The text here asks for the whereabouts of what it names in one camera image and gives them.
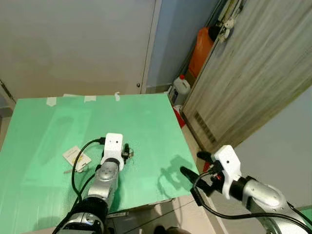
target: white door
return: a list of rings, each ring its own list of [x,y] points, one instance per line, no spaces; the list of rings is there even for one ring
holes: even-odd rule
[[[154,5],[2,0],[0,79],[14,98],[138,94]]]

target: red object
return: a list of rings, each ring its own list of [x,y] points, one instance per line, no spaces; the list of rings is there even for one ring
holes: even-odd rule
[[[196,78],[204,65],[205,60],[214,45],[214,41],[208,35],[209,28],[202,28],[197,34],[197,42],[189,64],[191,74]]]
[[[210,163],[209,162],[205,162],[203,172],[208,171],[209,167],[210,167]]]
[[[185,125],[184,120],[182,119],[180,113],[175,108],[172,107],[172,109],[174,110],[175,117],[180,125],[180,128],[182,128]]]

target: white paper card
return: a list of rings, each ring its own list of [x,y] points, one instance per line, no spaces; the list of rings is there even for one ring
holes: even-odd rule
[[[70,163],[70,165],[74,166],[75,159],[79,152],[80,148],[78,148],[78,146],[74,146],[73,148],[63,153],[63,157]],[[86,154],[82,153],[78,159],[76,171],[82,171],[83,167],[89,162],[91,162],[91,159]]]

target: black cable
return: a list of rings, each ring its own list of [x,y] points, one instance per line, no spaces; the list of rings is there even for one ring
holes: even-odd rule
[[[295,211],[298,215],[300,215],[304,220],[306,220],[311,226],[312,226],[312,221],[306,217],[302,212],[300,212],[299,210],[297,210],[292,204],[290,204],[289,202],[287,202],[287,204],[289,205],[289,207]]]
[[[84,183],[84,185],[82,186],[82,188],[81,188],[81,190],[80,190],[80,192],[79,192],[80,195],[82,195],[83,190],[86,188],[86,186],[88,185],[88,183],[90,182],[90,180],[91,180],[94,176],[95,176],[95,173],[94,173],[92,176],[90,176],[90,177],[87,179],[87,181]],[[75,200],[75,202],[74,202],[74,204],[73,204],[72,209],[73,209],[74,206],[77,204],[78,200],[79,200],[79,197],[77,196],[77,198],[76,198],[76,200]]]
[[[79,202],[82,201],[82,197],[81,197],[81,194],[79,193],[78,189],[76,188],[76,185],[75,185],[75,171],[76,171],[76,165],[77,165],[77,162],[78,162],[78,159],[80,157],[80,155],[82,154],[82,152],[92,143],[94,142],[98,142],[100,143],[100,139],[95,139],[95,140],[91,140],[89,141],[87,144],[85,144],[82,149],[79,151],[76,159],[75,159],[75,162],[74,162],[74,165],[73,165],[73,170],[72,170],[72,187],[73,187],[73,190],[75,191],[75,193],[77,194],[78,196],[78,200]]]
[[[195,180],[192,189],[196,192],[197,197],[200,199],[201,205],[210,213],[220,217],[220,218],[225,218],[225,219],[244,219],[244,218],[259,218],[259,217],[276,217],[276,218],[283,218],[286,219],[296,225],[298,225],[299,227],[301,227],[302,229],[304,229],[308,234],[312,234],[312,230],[305,224],[303,224],[302,222],[298,221],[295,218],[292,218],[290,216],[284,215],[284,214],[275,214],[275,213],[253,213],[253,214],[240,214],[240,215],[225,215],[225,214],[221,214],[218,213],[217,211],[214,211],[213,209],[211,209],[209,206],[207,206],[205,204],[205,202],[203,201],[202,196],[200,195],[196,184],[198,183],[198,181],[200,179],[202,179],[204,176],[207,175],[211,175],[213,174],[213,172],[208,171],[205,173],[202,173],[200,176],[197,177],[197,179]]]

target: white tape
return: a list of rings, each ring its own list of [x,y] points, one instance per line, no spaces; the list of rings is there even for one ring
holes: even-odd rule
[[[47,98],[47,105],[48,106],[55,106],[57,104],[57,97],[48,97]]]
[[[120,101],[119,92],[116,92],[116,93],[114,94],[114,96],[115,96],[115,100],[116,100],[116,101]]]
[[[63,97],[78,97],[76,94],[63,94]]]
[[[96,100],[97,100],[97,96],[84,96],[84,102],[96,101]]]

